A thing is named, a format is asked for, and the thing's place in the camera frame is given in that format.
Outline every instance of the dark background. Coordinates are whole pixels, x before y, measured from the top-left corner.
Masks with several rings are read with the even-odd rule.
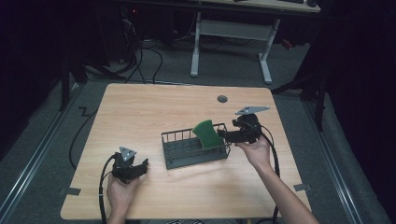
[[[323,15],[352,22],[319,25],[285,19],[276,43],[287,39],[292,45],[312,44],[296,79],[325,73],[326,90],[346,138],[378,200],[396,222],[395,2],[336,0],[319,5]],[[3,1],[0,10],[0,158],[4,158],[60,78],[64,55],[77,52],[102,65],[128,58],[122,27],[115,19],[118,6]],[[155,9],[142,10],[138,16],[141,21],[150,18],[140,23],[142,27],[169,45],[177,37],[175,29],[184,34],[190,28],[185,22],[191,20],[190,12]]]

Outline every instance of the metal dish rack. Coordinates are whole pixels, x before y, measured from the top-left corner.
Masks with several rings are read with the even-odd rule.
[[[225,124],[213,124],[215,130],[227,131]],[[223,145],[203,148],[192,129],[162,133],[163,155],[166,169],[174,169],[197,163],[227,159],[231,143],[223,139]]]

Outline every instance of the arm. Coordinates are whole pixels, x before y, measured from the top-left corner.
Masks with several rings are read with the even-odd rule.
[[[128,184],[124,184],[113,175],[108,176],[107,198],[110,201],[111,213],[107,224],[125,223],[126,213],[134,198],[138,183],[139,177]]]
[[[276,175],[270,163],[270,146],[263,137],[253,144],[236,145],[244,150],[287,223],[318,223],[303,202]]]

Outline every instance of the green object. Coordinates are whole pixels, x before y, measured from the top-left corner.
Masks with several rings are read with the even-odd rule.
[[[202,148],[213,148],[224,145],[222,138],[213,129],[212,120],[208,119],[197,124],[192,129],[192,132],[197,135],[201,141]]]

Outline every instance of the white desk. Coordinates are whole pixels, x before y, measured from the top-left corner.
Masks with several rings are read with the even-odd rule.
[[[200,2],[205,3],[216,3],[216,4],[228,4],[233,6],[243,6],[243,7],[266,7],[277,10],[292,10],[300,12],[320,12],[320,8],[309,7],[306,2],[303,4],[295,4],[277,0],[247,0],[241,2],[234,2],[233,0],[201,0]],[[266,41],[266,45],[259,54],[259,62],[262,67],[262,75],[264,77],[264,82],[267,84],[272,83],[270,71],[268,69],[267,57],[270,52],[271,46],[274,42],[276,31],[280,20],[275,20],[273,25],[254,25],[246,23],[237,22],[227,22],[227,21],[212,21],[212,20],[201,20],[201,13],[197,13],[196,29],[195,29],[195,45],[192,54],[191,62],[191,76],[197,77],[199,70],[199,42],[201,35],[217,35],[225,37],[234,38],[244,38]]]

